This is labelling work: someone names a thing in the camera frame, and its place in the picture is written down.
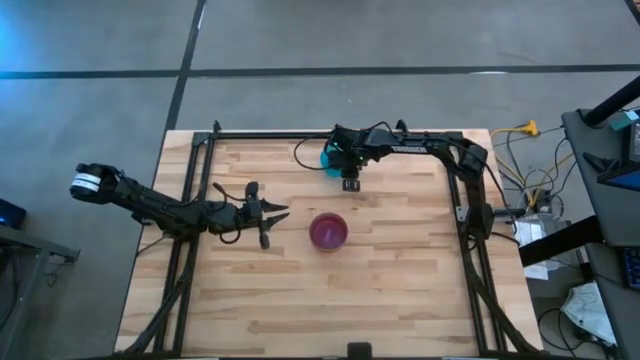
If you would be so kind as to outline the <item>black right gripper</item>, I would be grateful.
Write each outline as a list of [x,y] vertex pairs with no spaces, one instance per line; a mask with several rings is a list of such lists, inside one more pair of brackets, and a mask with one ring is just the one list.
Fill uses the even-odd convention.
[[336,125],[331,135],[332,150],[327,152],[327,166],[340,171],[342,190],[359,192],[359,173],[368,162],[362,149],[365,131]]

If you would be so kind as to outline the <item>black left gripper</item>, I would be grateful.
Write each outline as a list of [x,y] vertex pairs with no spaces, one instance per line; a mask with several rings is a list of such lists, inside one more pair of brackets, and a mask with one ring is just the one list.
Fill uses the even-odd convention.
[[241,203],[240,207],[228,202],[231,195],[219,183],[214,182],[213,187],[223,195],[223,201],[211,203],[212,210],[207,216],[207,230],[217,235],[224,244],[231,245],[239,240],[243,230],[257,228],[260,247],[263,250],[268,249],[270,240],[267,231],[288,217],[289,213],[263,219],[263,212],[283,211],[287,210],[288,206],[259,199],[257,182],[249,182],[246,185],[243,198],[234,197],[234,200]]

